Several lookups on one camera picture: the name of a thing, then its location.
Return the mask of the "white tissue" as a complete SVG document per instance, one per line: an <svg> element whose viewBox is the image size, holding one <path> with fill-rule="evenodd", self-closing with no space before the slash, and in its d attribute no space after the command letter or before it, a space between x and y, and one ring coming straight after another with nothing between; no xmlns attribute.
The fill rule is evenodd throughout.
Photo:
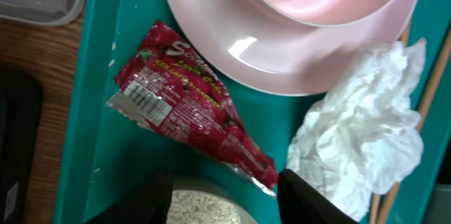
<svg viewBox="0 0 451 224"><path fill-rule="evenodd" d="M288 147L286 166L355 221L369 212L372 194L385 194L421 162L421 115L410 96L425 60L424 39L359 50Z"/></svg>

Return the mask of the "cooked white rice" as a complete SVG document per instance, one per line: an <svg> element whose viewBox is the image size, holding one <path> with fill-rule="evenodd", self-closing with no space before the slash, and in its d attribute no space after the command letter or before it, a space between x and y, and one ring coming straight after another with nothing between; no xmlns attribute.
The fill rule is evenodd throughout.
<svg viewBox="0 0 451 224"><path fill-rule="evenodd" d="M224 199L191 191L174 191L167 224L241 224L235 206Z"/></svg>

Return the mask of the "red snack wrapper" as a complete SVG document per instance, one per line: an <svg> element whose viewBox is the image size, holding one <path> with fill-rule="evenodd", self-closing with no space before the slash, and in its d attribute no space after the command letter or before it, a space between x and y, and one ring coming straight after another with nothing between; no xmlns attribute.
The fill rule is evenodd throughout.
<svg viewBox="0 0 451 224"><path fill-rule="evenodd" d="M278 172L247 134L225 85L172 28L154 22L115 76L107 106L223 163L274 197Z"/></svg>

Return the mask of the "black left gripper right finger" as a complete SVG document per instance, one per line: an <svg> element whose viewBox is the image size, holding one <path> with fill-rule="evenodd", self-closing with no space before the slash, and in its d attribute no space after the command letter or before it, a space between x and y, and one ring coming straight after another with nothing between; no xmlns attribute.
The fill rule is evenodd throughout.
<svg viewBox="0 0 451 224"><path fill-rule="evenodd" d="M289 169L278 175L277 200L282 224L357 224Z"/></svg>

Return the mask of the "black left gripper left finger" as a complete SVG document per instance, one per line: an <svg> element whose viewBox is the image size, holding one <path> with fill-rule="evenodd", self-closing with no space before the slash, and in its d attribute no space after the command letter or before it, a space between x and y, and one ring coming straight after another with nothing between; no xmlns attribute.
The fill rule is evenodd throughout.
<svg viewBox="0 0 451 224"><path fill-rule="evenodd" d="M86 224L166 224L172 193L172 175L159 172Z"/></svg>

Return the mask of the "grey bowl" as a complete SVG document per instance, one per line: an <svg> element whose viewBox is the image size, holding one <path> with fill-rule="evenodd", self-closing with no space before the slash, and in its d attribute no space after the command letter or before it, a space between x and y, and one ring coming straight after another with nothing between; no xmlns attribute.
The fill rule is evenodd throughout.
<svg viewBox="0 0 451 224"><path fill-rule="evenodd" d="M209 180L190 176L177 176L173 181L173 192L174 191L200 192L219 197L220 199L224 199L236 207L241 219L241 224L257 224L255 219L246 210L235 203L225 189Z"/></svg>

